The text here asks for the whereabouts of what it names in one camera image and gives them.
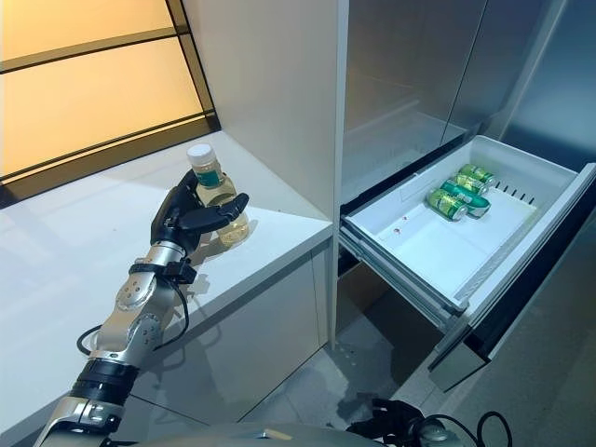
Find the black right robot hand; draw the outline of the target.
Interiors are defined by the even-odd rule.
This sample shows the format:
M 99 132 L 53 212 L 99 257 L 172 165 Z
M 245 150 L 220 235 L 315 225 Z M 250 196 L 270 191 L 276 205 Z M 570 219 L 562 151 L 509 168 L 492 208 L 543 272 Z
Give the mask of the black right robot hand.
M 423 413 L 403 400 L 372 398 L 372 417 L 350 424 L 345 430 L 384 445 L 419 446 L 416 426 Z

